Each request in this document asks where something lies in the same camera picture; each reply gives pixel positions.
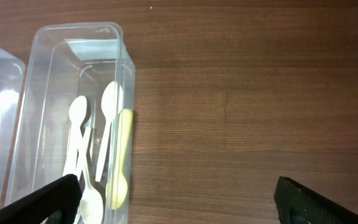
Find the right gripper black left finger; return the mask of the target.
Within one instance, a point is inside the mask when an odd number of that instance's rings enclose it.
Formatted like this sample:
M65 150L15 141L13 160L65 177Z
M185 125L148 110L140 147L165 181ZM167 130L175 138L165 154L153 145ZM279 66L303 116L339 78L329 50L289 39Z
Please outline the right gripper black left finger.
M65 175L0 209L0 224L72 224L82 195L77 176Z

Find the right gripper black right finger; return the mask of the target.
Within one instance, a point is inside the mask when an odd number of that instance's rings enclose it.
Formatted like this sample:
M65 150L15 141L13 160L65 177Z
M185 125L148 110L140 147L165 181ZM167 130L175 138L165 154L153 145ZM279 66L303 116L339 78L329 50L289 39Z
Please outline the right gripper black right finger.
M358 224L358 214L289 177L279 177L273 195L281 224Z

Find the white spoon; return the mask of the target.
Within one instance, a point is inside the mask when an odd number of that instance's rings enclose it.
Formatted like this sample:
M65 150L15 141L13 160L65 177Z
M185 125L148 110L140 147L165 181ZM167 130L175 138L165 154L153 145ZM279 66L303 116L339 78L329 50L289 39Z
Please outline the white spoon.
M86 118L87 107L88 103L85 96L75 98L70 105L68 116L71 121L71 128L63 175L75 173L81 125Z
M106 161L106 154L109 147L109 138L111 136L111 125L113 119L121 112L123 106L123 90L117 82L111 82L104 90L101 99L101 110L105 117L105 127L101 146L98 154L98 163L96 166L95 181L100 182Z
M80 179L81 174L83 173L82 168L86 161L86 150L89 144L90 134L91 134L90 127L85 127L84 134L80 134L80 142L78 145L79 156L78 156L78 161L75 170L76 172L75 174L78 179Z
M103 199L101 194L92 186L88 160L82 168L85 189L80 200L80 213L85 224L101 224L103 219Z

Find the yellow plastic spoon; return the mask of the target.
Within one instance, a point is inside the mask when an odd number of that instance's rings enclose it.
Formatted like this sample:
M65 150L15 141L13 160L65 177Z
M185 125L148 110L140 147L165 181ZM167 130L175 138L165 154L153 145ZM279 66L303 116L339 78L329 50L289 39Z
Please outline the yellow plastic spoon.
M133 111L123 109L119 115L116 163L114 167L114 178L111 186L111 200L108 202L109 209L116 210L124 203L128 192L128 183L124 175L125 156L128 148L129 137L132 130Z

